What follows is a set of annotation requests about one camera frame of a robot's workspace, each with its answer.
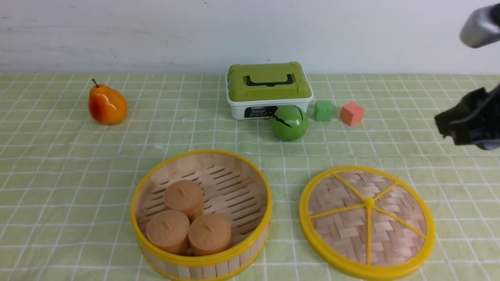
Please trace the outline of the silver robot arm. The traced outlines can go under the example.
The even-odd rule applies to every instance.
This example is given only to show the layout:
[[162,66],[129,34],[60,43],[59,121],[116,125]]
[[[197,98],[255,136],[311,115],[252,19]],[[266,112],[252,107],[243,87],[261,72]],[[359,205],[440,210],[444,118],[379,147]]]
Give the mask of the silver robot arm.
[[[462,43],[480,48],[500,39],[500,5],[473,11],[460,32]],[[484,151],[500,147],[500,86],[464,95],[458,104],[434,116],[439,133],[456,146],[474,145]]]

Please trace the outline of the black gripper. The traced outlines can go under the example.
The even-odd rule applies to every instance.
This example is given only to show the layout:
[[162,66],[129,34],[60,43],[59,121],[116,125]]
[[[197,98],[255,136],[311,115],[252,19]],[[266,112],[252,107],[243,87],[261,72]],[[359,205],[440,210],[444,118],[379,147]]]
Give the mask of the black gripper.
[[434,116],[439,133],[456,146],[475,145],[484,151],[500,147],[500,86],[465,94],[453,107]]

